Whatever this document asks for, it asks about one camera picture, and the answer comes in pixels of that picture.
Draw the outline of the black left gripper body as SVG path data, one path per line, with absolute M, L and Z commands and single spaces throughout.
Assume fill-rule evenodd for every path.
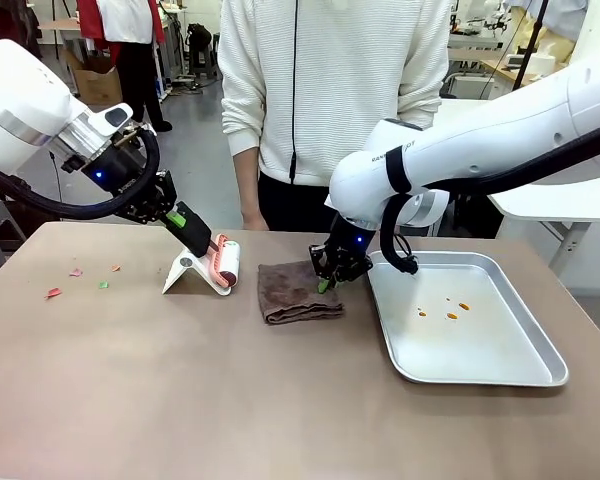
M 100 206 L 151 204 L 158 198 L 155 185 L 158 170 L 158 144 L 144 142 L 145 155 L 127 143 L 106 148 L 86 164 L 81 172 L 112 198 Z

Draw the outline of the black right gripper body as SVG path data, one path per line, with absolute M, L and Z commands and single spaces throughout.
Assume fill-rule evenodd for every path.
M 375 229 L 356 226 L 337 214 L 326 241 L 327 259 L 342 261 L 345 256 L 364 256 L 375 234 Z

